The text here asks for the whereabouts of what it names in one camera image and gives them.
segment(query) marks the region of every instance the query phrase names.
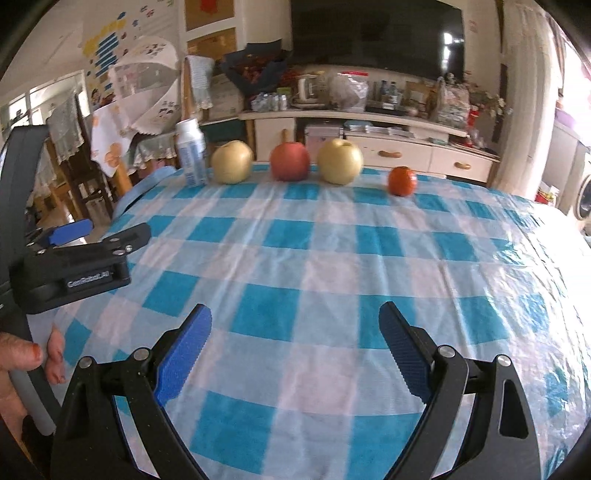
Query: food container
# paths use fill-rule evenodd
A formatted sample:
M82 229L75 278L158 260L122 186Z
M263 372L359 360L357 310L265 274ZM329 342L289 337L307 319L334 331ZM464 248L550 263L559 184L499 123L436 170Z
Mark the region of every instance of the food container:
M187 187L207 184L207 145L199 128L199 123L192 118L177 123L178 159L183 167Z
M343 138L343 127L341 125L331 124L309 124L306 127L306 148L310 154L312 163L316 163L316 157L320 151L322 145L326 141L333 140L335 138Z

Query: curtain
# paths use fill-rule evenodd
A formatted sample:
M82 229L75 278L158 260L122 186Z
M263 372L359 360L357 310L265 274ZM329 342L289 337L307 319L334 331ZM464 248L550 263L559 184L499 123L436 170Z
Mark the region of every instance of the curtain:
M560 68L545 12L533 0L505 0L508 117L493 187L533 200L550 149Z

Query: bottle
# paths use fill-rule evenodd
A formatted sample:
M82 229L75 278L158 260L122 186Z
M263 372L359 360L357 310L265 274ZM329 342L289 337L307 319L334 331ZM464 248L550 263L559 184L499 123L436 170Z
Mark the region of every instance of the bottle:
M187 187L207 184L206 143L197 119L191 118L177 123L178 158Z
M398 88L396 87L396 82L392 82L390 84L390 90L388 92L388 102L393 103L394 105L398 105Z
M388 81L382 80L382 87L379 90L380 94L380 101L387 102L388 101Z

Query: plastic bag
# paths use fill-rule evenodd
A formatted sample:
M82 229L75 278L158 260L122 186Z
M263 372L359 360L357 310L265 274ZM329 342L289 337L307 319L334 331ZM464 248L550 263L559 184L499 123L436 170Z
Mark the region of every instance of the plastic bag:
M330 82L330 101L342 112L363 113L368 101L368 74L341 72Z
M463 85L446 85L445 80L440 77L437 81L437 106L431 113L431 121L466 129L470 109L468 89Z

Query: blue checkered tablecloth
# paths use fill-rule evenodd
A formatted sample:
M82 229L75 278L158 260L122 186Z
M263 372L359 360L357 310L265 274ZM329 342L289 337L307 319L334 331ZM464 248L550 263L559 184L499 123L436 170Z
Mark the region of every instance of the blue checkered tablecloth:
M66 334L70 370L152 346L206 304L211 337L167 411L212 480L378 480L423 410L378 329L393 300L438 344L513 358L547 475L591 411L591 249L547 206L422 176L415 195L393 197L386 174L347 187L316 173L279 183L265 166L233 186L164 180L112 228L152 228L129 258L132 284L44 314Z

